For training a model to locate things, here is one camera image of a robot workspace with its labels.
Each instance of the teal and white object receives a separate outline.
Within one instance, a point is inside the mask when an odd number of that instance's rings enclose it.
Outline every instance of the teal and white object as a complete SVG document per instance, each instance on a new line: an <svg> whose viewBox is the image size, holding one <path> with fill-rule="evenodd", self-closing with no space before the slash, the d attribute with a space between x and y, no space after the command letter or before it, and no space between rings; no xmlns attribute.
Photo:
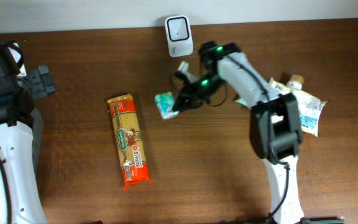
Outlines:
<svg viewBox="0 0 358 224"><path fill-rule="evenodd" d="M171 119L178 115L179 111L172 111L175 99L171 92L158 94L154 98L162 119Z"/></svg>

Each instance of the spaghetti bag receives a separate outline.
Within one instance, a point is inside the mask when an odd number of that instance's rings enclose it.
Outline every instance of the spaghetti bag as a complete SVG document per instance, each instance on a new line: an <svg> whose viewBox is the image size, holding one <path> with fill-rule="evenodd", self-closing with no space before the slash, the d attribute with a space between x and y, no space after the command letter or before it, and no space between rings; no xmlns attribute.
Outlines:
<svg viewBox="0 0 358 224"><path fill-rule="evenodd" d="M150 183L142 135L131 94L107 100L118 148L125 190L142 180Z"/></svg>

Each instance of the white wall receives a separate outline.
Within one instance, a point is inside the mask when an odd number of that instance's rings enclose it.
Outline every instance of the white wall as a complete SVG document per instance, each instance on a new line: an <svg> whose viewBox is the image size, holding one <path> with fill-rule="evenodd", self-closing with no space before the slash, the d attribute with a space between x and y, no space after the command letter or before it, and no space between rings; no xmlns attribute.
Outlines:
<svg viewBox="0 0 358 224"><path fill-rule="evenodd" d="M191 24L358 17L358 0L0 0L0 32L162 26L184 14Z"/></svg>

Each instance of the wooden table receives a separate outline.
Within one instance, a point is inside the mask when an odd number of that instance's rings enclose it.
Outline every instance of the wooden table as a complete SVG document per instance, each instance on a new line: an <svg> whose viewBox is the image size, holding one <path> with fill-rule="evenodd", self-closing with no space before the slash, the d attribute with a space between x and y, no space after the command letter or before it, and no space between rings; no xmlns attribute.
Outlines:
<svg viewBox="0 0 358 224"><path fill-rule="evenodd" d="M307 217L358 224L358 19L193 26L192 33L195 47L236 42L265 78L303 75L305 91L329 100L321 136L306 134L301 145L300 201ZM267 216L269 183L250 146L247 110L227 102L160 118L154 96L170 90L168 74L181 60L198 73L196 54L168 56L164 28L0 35L10 39L27 69L49 66L57 88L36 102L45 121L37 183L50 223ZM152 179L127 191L105 102L123 92L135 97Z"/></svg>

